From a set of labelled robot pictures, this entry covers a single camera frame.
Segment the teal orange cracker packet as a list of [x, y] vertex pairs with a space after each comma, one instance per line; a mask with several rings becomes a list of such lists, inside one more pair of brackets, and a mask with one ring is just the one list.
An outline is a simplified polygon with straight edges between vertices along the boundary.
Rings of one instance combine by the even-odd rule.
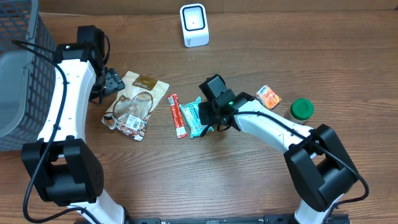
[[185, 120], [190, 127], [190, 138], [200, 137], [206, 126], [201, 124], [199, 117], [199, 104], [201, 97], [199, 96], [195, 101], [187, 103], [186, 105], [179, 105]]

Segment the beige brown snack pouch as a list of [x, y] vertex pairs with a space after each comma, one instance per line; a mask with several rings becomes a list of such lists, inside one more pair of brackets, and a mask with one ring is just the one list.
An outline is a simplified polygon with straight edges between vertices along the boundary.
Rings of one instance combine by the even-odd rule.
[[169, 84], [155, 78], [128, 71], [122, 78], [125, 89], [106, 110], [101, 122], [117, 129], [135, 141], [142, 141], [148, 119], [169, 89]]

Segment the red white stick packet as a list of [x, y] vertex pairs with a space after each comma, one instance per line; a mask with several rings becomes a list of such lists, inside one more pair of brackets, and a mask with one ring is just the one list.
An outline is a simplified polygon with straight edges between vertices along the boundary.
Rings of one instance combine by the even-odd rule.
[[170, 94], [167, 96], [167, 99], [170, 104], [170, 109], [172, 112], [172, 117], [174, 120], [174, 125], [175, 125], [175, 130], [176, 130], [176, 135], [178, 139], [185, 138], [188, 136], [183, 119], [182, 119], [182, 112], [180, 110], [180, 103], [178, 100], [178, 95], [177, 94]]

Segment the orange cracker box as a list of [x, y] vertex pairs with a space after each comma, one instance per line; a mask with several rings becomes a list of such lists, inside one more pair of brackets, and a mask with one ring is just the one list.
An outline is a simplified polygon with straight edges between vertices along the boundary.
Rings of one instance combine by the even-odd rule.
[[282, 101], [282, 98], [268, 85], [262, 86], [257, 91], [255, 97], [269, 110], [273, 110]]

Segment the green lid jar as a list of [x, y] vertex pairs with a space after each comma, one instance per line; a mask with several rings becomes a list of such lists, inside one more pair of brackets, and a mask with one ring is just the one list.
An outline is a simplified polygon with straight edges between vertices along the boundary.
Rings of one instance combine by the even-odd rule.
[[314, 106], [312, 102], [306, 98], [300, 98], [290, 105], [284, 114], [284, 118], [297, 124], [303, 124], [313, 114]]

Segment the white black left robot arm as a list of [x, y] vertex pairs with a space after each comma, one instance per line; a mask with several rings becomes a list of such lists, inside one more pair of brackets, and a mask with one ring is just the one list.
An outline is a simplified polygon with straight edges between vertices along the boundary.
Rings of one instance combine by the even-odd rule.
[[[104, 188], [103, 167], [85, 141], [88, 103], [124, 89], [107, 68], [110, 41], [96, 26], [78, 27], [75, 43], [59, 44], [48, 58], [55, 67], [55, 86], [45, 124], [36, 142], [24, 144], [22, 162], [30, 175], [22, 212], [31, 223], [44, 223], [76, 211], [87, 223], [130, 223], [128, 211]], [[28, 213], [31, 191], [64, 211], [47, 218]]]

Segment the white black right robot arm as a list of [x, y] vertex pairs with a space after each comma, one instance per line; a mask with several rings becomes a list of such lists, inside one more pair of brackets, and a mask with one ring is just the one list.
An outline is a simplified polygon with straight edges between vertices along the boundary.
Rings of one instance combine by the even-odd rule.
[[355, 182], [358, 171], [329, 126], [313, 129], [279, 116], [253, 96], [235, 95], [219, 75], [200, 86], [207, 101], [199, 104], [201, 124], [225, 126], [249, 133], [281, 153], [301, 203], [288, 214], [265, 215], [263, 223], [349, 223], [333, 211]]

